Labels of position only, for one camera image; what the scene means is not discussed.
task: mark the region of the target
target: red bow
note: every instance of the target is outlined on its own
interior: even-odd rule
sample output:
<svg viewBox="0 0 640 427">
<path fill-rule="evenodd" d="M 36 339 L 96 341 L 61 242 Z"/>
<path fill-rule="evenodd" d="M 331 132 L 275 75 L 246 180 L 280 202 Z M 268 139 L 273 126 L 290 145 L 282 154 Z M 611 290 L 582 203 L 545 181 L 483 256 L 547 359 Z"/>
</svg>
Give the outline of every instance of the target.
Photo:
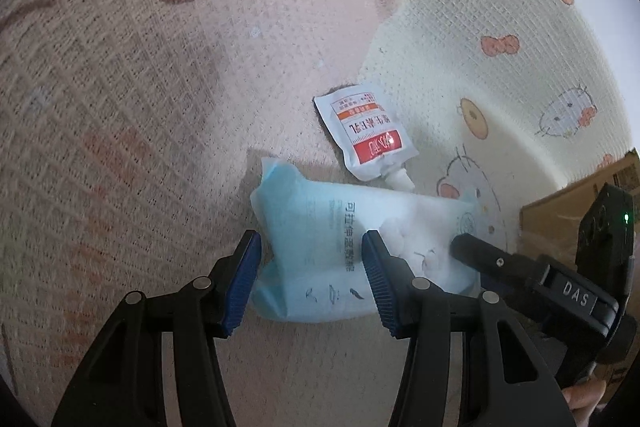
<svg viewBox="0 0 640 427">
<path fill-rule="evenodd" d="M 482 37 L 480 46 L 482 46 L 482 51 L 487 57 L 495 57 L 495 55 L 500 55 L 501 53 L 515 55 L 520 49 L 520 41 L 515 35 L 506 35 L 501 39 Z"/>
</svg>

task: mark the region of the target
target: tube cap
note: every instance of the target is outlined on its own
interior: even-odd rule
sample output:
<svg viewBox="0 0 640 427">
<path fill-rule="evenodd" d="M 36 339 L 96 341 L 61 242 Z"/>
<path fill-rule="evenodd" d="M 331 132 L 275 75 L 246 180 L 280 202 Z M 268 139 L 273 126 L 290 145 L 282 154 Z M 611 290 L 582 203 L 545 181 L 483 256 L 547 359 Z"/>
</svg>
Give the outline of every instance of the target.
<svg viewBox="0 0 640 427">
<path fill-rule="evenodd" d="M 402 192 L 414 192 L 415 185 L 406 173 L 404 167 L 389 172 L 385 176 L 385 183 L 393 190 L 401 190 Z"/>
</svg>

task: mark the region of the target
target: cardboard box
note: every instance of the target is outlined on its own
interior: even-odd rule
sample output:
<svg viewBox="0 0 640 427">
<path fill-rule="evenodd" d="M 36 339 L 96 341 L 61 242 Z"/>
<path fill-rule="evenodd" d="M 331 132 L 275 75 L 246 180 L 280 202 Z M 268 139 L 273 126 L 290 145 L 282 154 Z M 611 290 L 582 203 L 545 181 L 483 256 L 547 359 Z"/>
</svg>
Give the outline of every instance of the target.
<svg viewBox="0 0 640 427">
<path fill-rule="evenodd" d="M 554 194 L 523 206 L 520 210 L 520 245 L 518 253 L 536 258 L 542 253 L 553 256 L 575 269 L 575 250 L 580 220 L 595 201 L 605 183 L 623 188 L 634 201 L 634 231 L 640 231 L 640 160 L 636 150 L 622 160 L 604 166 L 596 173 Z M 626 312 L 640 323 L 640 263 L 634 272 L 634 290 Z M 640 349 L 640 335 L 626 360 L 612 365 L 599 365 L 594 372 L 607 382 L 603 402 L 609 400 L 626 375 Z"/>
</svg>

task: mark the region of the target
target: white cat face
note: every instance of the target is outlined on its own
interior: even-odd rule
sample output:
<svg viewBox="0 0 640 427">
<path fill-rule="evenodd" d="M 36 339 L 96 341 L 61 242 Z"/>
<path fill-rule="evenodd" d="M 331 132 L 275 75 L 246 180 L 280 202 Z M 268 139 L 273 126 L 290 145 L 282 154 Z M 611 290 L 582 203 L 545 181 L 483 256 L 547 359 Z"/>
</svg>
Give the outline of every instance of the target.
<svg viewBox="0 0 640 427">
<path fill-rule="evenodd" d="M 588 127 L 598 108 L 582 87 L 566 90 L 546 108 L 540 117 L 539 133 L 569 138 L 581 127 Z"/>
<path fill-rule="evenodd" d="M 458 155 L 438 181 L 438 195 L 443 198 L 478 198 L 479 212 L 466 223 L 466 230 L 494 247 L 507 249 L 507 234 L 500 203 L 484 172 L 469 156 Z"/>
</svg>

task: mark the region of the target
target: pink ear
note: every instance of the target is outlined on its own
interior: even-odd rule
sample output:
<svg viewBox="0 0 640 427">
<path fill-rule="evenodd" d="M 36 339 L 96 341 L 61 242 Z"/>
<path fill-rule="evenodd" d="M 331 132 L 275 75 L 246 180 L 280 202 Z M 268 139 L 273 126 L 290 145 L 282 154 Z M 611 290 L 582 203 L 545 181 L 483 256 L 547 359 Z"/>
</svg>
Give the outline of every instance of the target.
<svg viewBox="0 0 640 427">
<path fill-rule="evenodd" d="M 457 200 L 460 197 L 460 192 L 453 185 L 449 185 L 448 183 L 441 183 L 440 185 L 438 185 L 438 195 L 441 198 Z"/>
</svg>

